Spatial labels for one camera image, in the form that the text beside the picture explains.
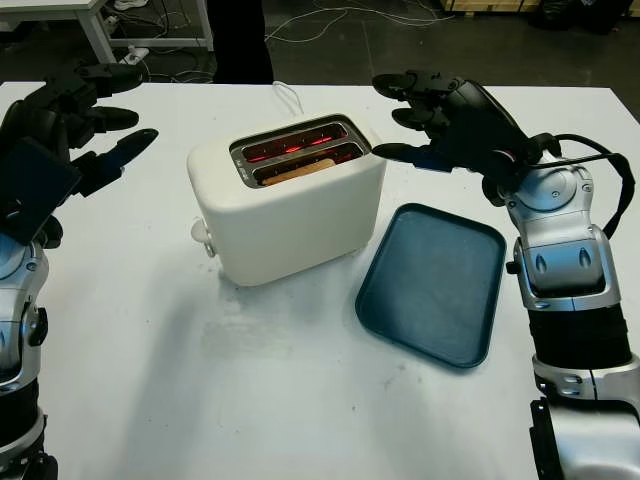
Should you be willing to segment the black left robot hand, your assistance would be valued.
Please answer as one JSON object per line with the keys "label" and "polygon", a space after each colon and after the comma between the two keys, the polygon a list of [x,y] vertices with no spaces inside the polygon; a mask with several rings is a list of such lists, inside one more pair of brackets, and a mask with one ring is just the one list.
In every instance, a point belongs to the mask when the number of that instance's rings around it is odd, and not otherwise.
{"label": "black left robot hand", "polygon": [[145,128],[117,141],[109,151],[87,152],[72,160],[70,151],[84,147],[94,136],[135,127],[139,115],[128,109],[99,106],[98,100],[140,86],[137,66],[108,63],[75,64],[45,79],[45,84],[14,102],[1,125],[1,138],[11,146],[30,140],[53,160],[79,176],[71,193],[88,197],[118,180],[124,167],[146,150],[158,131]]}

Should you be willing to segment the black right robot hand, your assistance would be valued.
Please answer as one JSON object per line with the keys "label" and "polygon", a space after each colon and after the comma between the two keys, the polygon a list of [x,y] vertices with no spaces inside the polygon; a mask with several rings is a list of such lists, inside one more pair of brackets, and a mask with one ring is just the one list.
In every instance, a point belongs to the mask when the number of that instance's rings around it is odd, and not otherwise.
{"label": "black right robot hand", "polygon": [[372,86],[406,104],[392,111],[397,124],[429,139],[422,146],[377,145],[373,153],[379,157],[433,171],[469,169],[508,192],[519,188],[541,157],[514,118],[473,80],[408,70],[377,75]]}

